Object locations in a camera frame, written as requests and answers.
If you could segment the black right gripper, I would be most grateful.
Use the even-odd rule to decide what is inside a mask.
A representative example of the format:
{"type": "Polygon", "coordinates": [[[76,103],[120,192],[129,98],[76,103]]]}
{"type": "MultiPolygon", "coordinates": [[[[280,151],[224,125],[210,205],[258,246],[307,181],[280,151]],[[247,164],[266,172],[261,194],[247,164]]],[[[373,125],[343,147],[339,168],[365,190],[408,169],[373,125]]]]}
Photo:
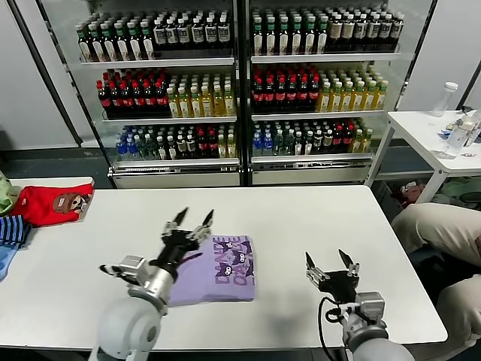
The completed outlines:
{"type": "Polygon", "coordinates": [[[354,262],[351,256],[339,249],[338,253],[346,270],[325,273],[318,268],[308,252],[305,252],[306,276],[318,290],[333,296],[340,304],[353,303],[356,298],[356,287],[359,283],[360,264],[354,262]]]}

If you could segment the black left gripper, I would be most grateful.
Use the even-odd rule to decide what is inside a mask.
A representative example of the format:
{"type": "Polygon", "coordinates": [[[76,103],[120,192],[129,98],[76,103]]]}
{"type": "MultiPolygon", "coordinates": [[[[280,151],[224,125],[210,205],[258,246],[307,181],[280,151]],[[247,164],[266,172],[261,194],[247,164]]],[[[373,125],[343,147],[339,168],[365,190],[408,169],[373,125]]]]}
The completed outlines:
{"type": "Polygon", "coordinates": [[[207,214],[203,223],[194,230],[178,229],[188,210],[189,208],[185,207],[177,213],[173,220],[169,220],[165,224],[161,237],[164,247],[156,258],[156,267],[176,269],[188,252],[196,251],[200,243],[211,237],[214,209],[207,214]]]}

